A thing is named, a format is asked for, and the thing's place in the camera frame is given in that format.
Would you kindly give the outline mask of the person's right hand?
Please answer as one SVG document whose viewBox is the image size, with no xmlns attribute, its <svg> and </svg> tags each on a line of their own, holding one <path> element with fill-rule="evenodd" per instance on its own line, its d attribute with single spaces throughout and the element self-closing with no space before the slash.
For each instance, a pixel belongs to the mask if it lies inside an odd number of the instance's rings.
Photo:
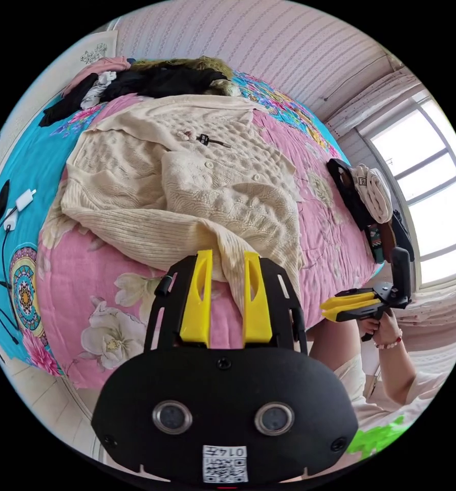
<svg viewBox="0 0 456 491">
<path fill-rule="evenodd" d="M 378 349 L 391 349 L 397 346 L 403 337 L 397 319 L 391 309 L 382 313 L 379 320 L 366 318 L 358 321 L 361 334 L 369 334 Z"/>
</svg>

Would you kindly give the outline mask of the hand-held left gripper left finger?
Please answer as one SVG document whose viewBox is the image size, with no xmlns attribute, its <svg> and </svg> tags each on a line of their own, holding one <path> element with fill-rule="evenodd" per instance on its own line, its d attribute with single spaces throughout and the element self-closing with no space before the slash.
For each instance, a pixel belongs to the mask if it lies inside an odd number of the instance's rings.
<svg viewBox="0 0 456 491">
<path fill-rule="evenodd" d="M 212 269 L 212 250 L 198 251 L 180 328 L 183 343 L 210 346 Z"/>
</svg>

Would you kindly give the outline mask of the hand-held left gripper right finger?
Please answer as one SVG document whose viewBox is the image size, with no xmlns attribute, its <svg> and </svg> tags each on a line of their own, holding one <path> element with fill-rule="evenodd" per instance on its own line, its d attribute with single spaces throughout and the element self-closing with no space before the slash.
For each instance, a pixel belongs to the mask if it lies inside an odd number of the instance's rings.
<svg viewBox="0 0 456 491">
<path fill-rule="evenodd" d="M 245 252 L 244 264 L 243 343 L 268 344 L 272 328 L 260 256 Z"/>
</svg>

